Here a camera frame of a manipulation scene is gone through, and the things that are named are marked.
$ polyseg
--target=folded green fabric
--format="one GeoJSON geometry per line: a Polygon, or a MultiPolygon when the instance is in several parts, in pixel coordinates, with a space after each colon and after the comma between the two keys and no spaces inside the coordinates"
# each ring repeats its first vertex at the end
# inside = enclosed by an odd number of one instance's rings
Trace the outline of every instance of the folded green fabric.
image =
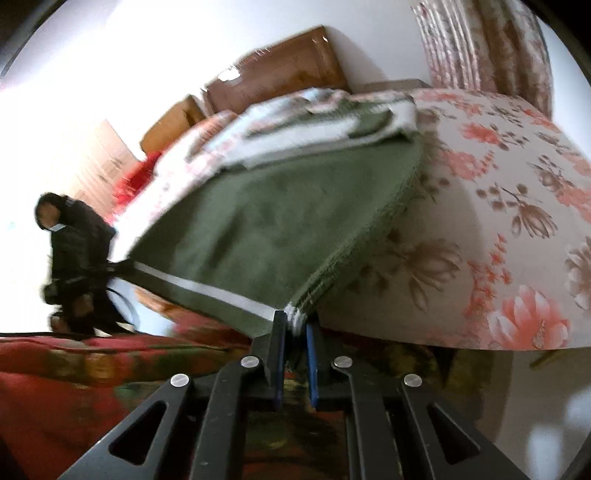
{"type": "Polygon", "coordinates": [[[128,279],[253,338],[270,332],[275,309],[299,330],[391,230],[421,153],[416,135],[224,171],[136,243],[128,279]]]}

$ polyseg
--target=screw head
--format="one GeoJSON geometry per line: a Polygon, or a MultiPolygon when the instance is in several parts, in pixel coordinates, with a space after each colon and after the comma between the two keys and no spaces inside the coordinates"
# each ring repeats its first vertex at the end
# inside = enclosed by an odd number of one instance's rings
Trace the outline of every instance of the screw head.
{"type": "Polygon", "coordinates": [[[335,366],[338,368],[349,368],[353,365],[353,359],[349,356],[338,356],[335,358],[335,366]]]}
{"type": "Polygon", "coordinates": [[[189,376],[185,374],[176,374],[170,379],[170,384],[173,387],[184,387],[189,383],[189,376]]]}
{"type": "Polygon", "coordinates": [[[404,376],[404,384],[409,387],[420,387],[423,384],[423,379],[417,374],[408,374],[404,376]]]}
{"type": "Polygon", "coordinates": [[[258,367],[258,364],[261,361],[255,357],[254,355],[247,355],[245,357],[242,358],[242,360],[240,360],[240,364],[244,367],[244,368],[255,368],[258,367]]]}

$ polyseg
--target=floral bedsheet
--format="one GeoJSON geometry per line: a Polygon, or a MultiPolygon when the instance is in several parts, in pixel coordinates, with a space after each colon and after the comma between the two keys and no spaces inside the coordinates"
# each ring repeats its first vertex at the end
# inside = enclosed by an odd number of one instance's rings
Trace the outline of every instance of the floral bedsheet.
{"type": "Polygon", "coordinates": [[[413,97],[427,143],[415,196],[359,277],[323,302],[322,324],[455,348],[591,345],[587,159],[521,98],[413,97]]]}

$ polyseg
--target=triangular cutout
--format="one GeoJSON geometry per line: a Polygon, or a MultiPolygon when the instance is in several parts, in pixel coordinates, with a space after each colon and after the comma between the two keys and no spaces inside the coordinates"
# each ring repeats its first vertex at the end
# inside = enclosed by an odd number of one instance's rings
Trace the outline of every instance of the triangular cutout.
{"type": "Polygon", "coordinates": [[[478,455],[480,446],[463,432],[437,404],[428,405],[427,413],[447,463],[454,465],[478,455]]]}
{"type": "Polygon", "coordinates": [[[158,401],[109,447],[115,455],[134,465],[143,465],[158,427],[166,412],[166,403],[158,401]]]}

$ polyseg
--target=striped curtain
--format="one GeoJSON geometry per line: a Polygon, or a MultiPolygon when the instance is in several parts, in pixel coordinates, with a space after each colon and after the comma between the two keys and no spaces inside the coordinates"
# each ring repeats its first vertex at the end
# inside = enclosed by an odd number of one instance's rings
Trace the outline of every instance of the striped curtain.
{"type": "Polygon", "coordinates": [[[536,16],[520,0],[409,0],[432,85],[520,96],[551,118],[552,72],[536,16]]]}

